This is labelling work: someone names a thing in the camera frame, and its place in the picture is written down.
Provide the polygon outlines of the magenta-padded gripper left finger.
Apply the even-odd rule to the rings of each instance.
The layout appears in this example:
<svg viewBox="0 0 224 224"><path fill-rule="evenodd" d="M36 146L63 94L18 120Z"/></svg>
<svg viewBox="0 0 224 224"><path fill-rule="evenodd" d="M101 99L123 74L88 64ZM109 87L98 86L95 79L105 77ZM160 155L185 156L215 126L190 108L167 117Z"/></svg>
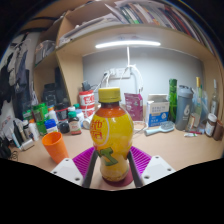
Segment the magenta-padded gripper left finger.
<svg viewBox="0 0 224 224"><path fill-rule="evenodd" d="M63 159L51 173L78 186L89 188L97 157L97 152L91 147L73 159Z"/></svg>

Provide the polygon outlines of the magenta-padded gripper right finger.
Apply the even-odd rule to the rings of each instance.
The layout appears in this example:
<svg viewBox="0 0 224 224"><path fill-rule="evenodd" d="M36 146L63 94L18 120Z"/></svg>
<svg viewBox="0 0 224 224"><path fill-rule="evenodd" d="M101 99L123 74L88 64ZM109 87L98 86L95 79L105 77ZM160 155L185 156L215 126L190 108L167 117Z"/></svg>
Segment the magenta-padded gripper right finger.
<svg viewBox="0 0 224 224"><path fill-rule="evenodd" d="M134 146L131 147L128 153L128 160L134 184L137 188L175 172L175 169L159 155L150 156Z"/></svg>

